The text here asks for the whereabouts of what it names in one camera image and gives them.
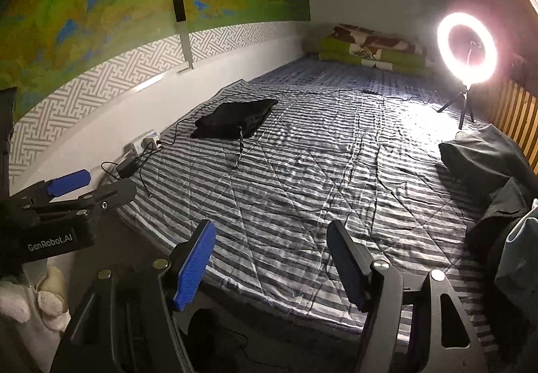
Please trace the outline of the left white gloved hand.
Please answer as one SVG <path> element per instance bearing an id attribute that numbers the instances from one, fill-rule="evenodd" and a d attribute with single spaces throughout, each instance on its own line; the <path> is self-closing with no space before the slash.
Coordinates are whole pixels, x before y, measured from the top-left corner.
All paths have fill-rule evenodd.
<path id="1" fill-rule="evenodd" d="M 71 319 L 62 271 L 49 265 L 36 287 L 3 279 L 1 317 L 15 324 L 37 364 L 50 364 Z"/>

